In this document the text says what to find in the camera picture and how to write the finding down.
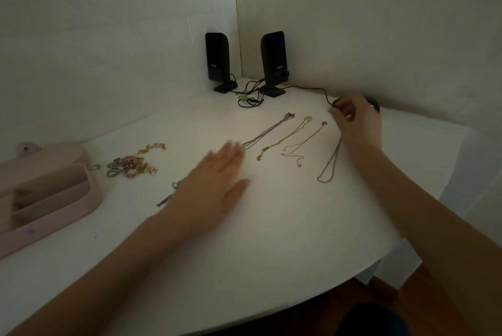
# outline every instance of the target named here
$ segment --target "black speaker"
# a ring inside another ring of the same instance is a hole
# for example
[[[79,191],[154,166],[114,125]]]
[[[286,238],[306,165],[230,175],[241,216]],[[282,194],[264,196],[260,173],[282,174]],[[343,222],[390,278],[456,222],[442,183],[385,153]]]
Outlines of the black speaker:
[[[263,72],[265,73],[265,86],[260,88],[260,92],[275,98],[285,93],[283,89],[275,86],[286,82],[289,77],[284,32],[265,34],[261,38],[260,47]]]
[[[206,33],[206,54],[209,79],[221,82],[214,91],[227,93],[237,87],[230,80],[229,39],[223,33]]]

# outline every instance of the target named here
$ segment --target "wooden floor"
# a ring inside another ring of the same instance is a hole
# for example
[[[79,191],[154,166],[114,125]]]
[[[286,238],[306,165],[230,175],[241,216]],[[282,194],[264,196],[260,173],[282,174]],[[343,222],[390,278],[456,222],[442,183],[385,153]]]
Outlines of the wooden floor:
[[[357,303],[377,302],[398,312],[414,336],[473,336],[443,289],[422,265],[398,295],[379,289],[378,282],[365,286],[356,279],[295,307],[213,333],[234,335],[332,336],[343,316]]]

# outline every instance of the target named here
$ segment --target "right hand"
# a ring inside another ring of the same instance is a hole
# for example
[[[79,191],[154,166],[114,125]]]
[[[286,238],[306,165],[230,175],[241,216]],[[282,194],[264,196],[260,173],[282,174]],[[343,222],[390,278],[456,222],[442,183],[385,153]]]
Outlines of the right hand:
[[[372,145],[381,149],[381,116],[361,94],[349,94],[330,110],[347,148]]]

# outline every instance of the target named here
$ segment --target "speaker stand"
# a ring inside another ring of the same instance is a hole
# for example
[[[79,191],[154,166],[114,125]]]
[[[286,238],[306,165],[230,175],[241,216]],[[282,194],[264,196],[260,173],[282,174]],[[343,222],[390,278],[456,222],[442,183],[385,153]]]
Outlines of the speaker stand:
[[[221,85],[216,86],[213,89],[213,91],[216,91],[217,93],[226,94],[229,91],[232,91],[233,89],[236,89],[237,86],[238,86],[237,82],[229,81],[229,82],[225,82],[225,83],[222,83]]]
[[[279,95],[283,95],[285,93],[283,89],[267,85],[261,86],[260,92],[264,95],[267,95],[267,97],[272,97],[272,98],[277,98]]]

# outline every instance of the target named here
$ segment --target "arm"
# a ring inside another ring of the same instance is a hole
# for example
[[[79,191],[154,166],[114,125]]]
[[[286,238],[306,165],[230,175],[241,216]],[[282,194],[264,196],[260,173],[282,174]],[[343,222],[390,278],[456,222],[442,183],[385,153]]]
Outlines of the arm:
[[[361,95],[350,95],[337,106],[332,114],[342,141],[394,225],[473,329],[483,335],[502,334],[502,249],[385,156],[380,115]]]
[[[216,154],[210,152],[159,213],[146,219],[87,274],[9,335],[101,332],[163,259],[188,239],[216,227],[229,214],[249,183],[241,180],[232,185],[243,157],[238,144],[227,143]]]

